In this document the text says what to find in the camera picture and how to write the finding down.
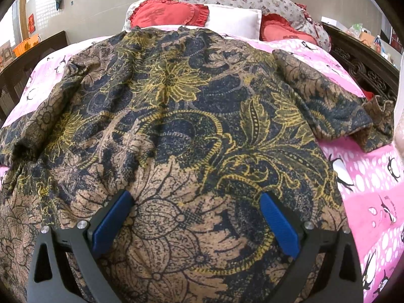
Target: bed sheet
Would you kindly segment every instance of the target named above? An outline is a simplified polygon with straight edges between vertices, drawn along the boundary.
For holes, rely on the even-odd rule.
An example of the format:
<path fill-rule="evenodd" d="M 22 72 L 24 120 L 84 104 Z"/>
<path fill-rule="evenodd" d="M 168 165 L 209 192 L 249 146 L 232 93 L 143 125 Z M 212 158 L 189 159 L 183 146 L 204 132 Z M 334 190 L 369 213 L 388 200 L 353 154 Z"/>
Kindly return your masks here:
<path fill-rule="evenodd" d="M 178 26 L 158 28 L 169 31 Z M 36 110 L 61 80 L 69 58 L 106 38 L 98 37 L 72 44 L 41 60 L 32 72 L 19 104 L 3 126 Z M 342 66 L 315 45 L 298 39 L 262 42 L 240 37 L 227 38 L 241 39 L 267 52 L 286 50 L 344 89 L 364 97 Z M 401 160 L 392 144 L 368 154 L 350 138 L 319 144 L 338 174 L 338 188 L 361 260 L 364 302 L 370 303 L 385 286 L 404 250 L 404 197 L 399 194 L 404 189 Z M 0 166 L 0 180 L 6 171 L 6 167 Z"/>

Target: leaf pattern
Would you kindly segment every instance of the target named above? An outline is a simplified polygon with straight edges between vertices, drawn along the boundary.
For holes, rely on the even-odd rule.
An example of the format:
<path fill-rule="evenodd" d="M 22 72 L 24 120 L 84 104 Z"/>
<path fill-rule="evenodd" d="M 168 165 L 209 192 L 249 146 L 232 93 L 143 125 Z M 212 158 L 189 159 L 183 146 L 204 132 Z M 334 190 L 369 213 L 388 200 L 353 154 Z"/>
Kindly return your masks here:
<path fill-rule="evenodd" d="M 128 302 L 264 301 L 290 260 L 262 217 L 261 193 L 324 229 L 345 224 L 315 136 L 366 128 L 364 145 L 385 143 L 391 109 L 373 104 L 289 54 L 206 29 L 137 28 L 94 44 L 69 60 L 35 112 L 0 130 L 10 168 L 0 286 L 26 302 L 41 225 L 72 227 L 126 188 L 135 206 L 98 262 Z"/>

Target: bottle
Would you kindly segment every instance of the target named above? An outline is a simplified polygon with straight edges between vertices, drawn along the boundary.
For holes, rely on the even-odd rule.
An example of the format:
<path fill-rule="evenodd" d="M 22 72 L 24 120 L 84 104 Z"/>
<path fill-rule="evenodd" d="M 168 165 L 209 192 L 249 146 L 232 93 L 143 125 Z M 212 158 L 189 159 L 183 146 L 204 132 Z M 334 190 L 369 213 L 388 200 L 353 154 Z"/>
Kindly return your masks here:
<path fill-rule="evenodd" d="M 380 39 L 380 35 L 377 35 L 374 39 L 373 42 L 374 46 L 375 46 L 375 50 L 377 53 L 381 53 L 381 39 Z"/>

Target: screw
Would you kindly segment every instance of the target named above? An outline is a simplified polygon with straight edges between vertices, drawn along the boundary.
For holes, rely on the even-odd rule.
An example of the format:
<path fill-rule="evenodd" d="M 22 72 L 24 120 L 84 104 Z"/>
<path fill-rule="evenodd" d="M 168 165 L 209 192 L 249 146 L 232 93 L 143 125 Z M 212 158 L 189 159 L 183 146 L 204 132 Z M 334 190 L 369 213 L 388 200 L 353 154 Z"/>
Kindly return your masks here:
<path fill-rule="evenodd" d="M 81 220 L 77 223 L 77 227 L 79 229 L 85 229 L 88 225 L 88 222 L 86 220 Z"/>
<path fill-rule="evenodd" d="M 345 226 L 342 227 L 342 231 L 343 231 L 345 234 L 348 235 L 348 234 L 351 233 L 351 228 L 350 228 L 349 226 L 345 225 Z"/>
<path fill-rule="evenodd" d="M 306 221 L 306 222 L 304 222 L 304 227 L 307 230 L 313 230 L 314 229 L 314 223 L 312 223 L 311 221 Z"/>
<path fill-rule="evenodd" d="M 41 228 L 41 232 L 42 232 L 43 234 L 47 234 L 50 229 L 51 229 L 51 228 L 50 228 L 48 225 L 44 225 L 44 226 Z"/>

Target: orange basket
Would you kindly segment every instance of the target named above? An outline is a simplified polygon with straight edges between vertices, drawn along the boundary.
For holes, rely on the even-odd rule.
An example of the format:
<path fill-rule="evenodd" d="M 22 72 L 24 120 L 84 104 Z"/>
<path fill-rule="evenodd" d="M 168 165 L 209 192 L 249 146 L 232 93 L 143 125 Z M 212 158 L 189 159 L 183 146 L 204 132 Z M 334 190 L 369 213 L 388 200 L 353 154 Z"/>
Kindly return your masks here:
<path fill-rule="evenodd" d="M 17 57 L 21 56 L 24 52 L 28 51 L 31 49 L 34 45 L 38 44 L 41 42 L 41 38 L 39 37 L 38 34 L 35 34 L 34 36 L 31 36 L 30 38 L 22 41 L 19 45 L 15 47 L 13 50 L 15 55 Z"/>

